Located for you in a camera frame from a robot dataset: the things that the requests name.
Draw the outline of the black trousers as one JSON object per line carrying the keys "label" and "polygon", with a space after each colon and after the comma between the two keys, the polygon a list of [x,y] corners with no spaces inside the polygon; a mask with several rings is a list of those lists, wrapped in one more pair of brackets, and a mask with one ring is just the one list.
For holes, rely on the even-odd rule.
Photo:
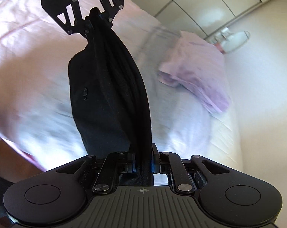
{"label": "black trousers", "polygon": [[73,119],[88,154],[135,154],[136,172],[124,174],[124,186],[153,185],[152,131],[148,97],[140,71],[116,33],[100,18],[87,17],[93,28],[87,46],[68,64]]}

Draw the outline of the lilac pillow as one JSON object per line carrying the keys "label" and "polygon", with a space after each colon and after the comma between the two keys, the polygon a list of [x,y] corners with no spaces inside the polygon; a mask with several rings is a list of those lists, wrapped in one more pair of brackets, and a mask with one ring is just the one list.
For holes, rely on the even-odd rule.
{"label": "lilac pillow", "polygon": [[224,56],[195,33],[181,31],[159,66],[158,79],[168,86],[188,89],[210,113],[224,113],[229,108]]}

